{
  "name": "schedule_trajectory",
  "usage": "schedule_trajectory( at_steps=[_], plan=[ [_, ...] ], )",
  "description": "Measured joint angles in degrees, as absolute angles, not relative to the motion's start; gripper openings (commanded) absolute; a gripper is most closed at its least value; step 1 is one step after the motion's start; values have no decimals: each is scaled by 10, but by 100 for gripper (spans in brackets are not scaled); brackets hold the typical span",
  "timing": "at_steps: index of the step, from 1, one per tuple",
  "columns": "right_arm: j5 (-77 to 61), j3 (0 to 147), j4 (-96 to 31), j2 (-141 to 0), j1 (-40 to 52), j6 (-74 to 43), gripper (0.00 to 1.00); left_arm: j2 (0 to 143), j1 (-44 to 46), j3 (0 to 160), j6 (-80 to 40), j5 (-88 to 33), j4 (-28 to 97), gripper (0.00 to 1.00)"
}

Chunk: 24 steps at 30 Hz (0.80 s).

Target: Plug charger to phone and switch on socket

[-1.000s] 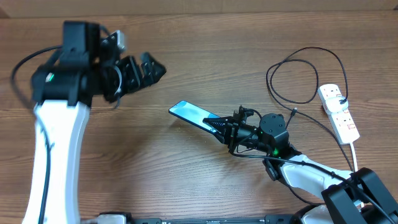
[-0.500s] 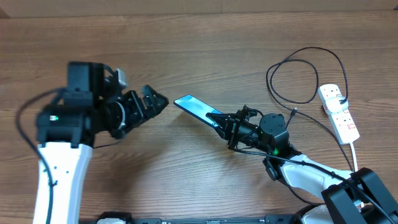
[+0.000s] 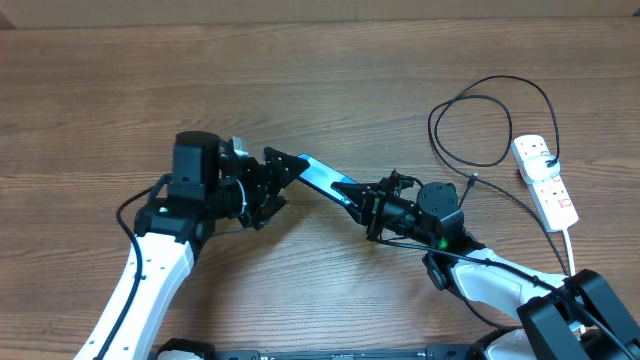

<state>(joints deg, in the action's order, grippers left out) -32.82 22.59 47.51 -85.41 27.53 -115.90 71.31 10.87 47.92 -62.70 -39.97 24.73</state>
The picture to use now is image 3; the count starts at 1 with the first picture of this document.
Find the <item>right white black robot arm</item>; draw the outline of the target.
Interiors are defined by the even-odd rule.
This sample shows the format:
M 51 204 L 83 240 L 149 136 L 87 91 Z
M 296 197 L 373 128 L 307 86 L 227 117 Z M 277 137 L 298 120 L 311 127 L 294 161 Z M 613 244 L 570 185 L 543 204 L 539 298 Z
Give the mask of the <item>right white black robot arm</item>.
M 334 182 L 369 240 L 421 250 L 434 286 L 489 305 L 519 321 L 469 352 L 472 358 L 636 359 L 639 325 L 609 283 L 584 269 L 572 276 L 539 272 L 498 256 L 464 226 L 454 185 L 432 182 L 414 201 L 402 190 L 414 179 L 397 172 L 377 183 Z

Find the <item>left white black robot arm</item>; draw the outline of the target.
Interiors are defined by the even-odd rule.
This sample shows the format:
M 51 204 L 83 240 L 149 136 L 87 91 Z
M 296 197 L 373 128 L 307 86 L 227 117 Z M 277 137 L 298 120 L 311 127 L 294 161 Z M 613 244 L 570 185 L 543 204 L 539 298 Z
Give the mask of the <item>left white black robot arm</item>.
M 177 134 L 172 170 L 141 192 L 145 204 L 125 226 L 131 249 L 79 359 L 145 359 L 166 311 L 216 223 L 260 230 L 281 210 L 280 192 L 308 169 L 303 158 L 267 147 L 262 162 L 204 131 Z

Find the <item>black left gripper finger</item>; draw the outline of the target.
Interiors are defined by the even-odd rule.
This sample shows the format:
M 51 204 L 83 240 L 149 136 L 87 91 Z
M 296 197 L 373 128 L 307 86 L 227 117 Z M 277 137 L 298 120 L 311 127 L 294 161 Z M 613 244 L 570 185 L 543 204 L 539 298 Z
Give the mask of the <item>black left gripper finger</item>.
M 286 188 L 309 168 L 306 159 L 288 155 L 271 147 L 266 147 L 263 154 L 269 189 Z
M 262 229 L 271 218 L 287 203 L 281 195 L 268 195 L 265 201 L 252 214 L 252 225 L 256 231 Z

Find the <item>Samsung Galaxy smartphone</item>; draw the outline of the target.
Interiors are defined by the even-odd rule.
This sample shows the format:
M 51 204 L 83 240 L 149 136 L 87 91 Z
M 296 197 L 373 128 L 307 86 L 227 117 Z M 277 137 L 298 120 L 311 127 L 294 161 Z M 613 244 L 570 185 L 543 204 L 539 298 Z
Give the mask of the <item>Samsung Galaxy smartphone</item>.
M 334 182 L 356 184 L 355 180 L 329 167 L 309 154 L 299 154 L 298 158 L 306 160 L 309 164 L 309 167 L 298 176 L 299 181 L 344 208 L 351 205 L 351 201 L 341 192 L 335 190 L 332 184 Z

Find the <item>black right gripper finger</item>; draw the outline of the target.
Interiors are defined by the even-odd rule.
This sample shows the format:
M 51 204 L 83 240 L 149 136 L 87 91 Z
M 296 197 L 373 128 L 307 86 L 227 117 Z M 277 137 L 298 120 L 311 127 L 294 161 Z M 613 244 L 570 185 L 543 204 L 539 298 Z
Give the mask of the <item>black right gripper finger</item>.
M 343 198 L 344 209 L 351 218 L 360 225 L 368 225 L 371 222 L 373 198 L 365 197 L 360 200 L 348 200 Z
M 375 183 L 333 182 L 331 189 L 337 193 L 337 201 L 344 206 L 364 206 L 367 201 L 374 201 L 380 196 Z

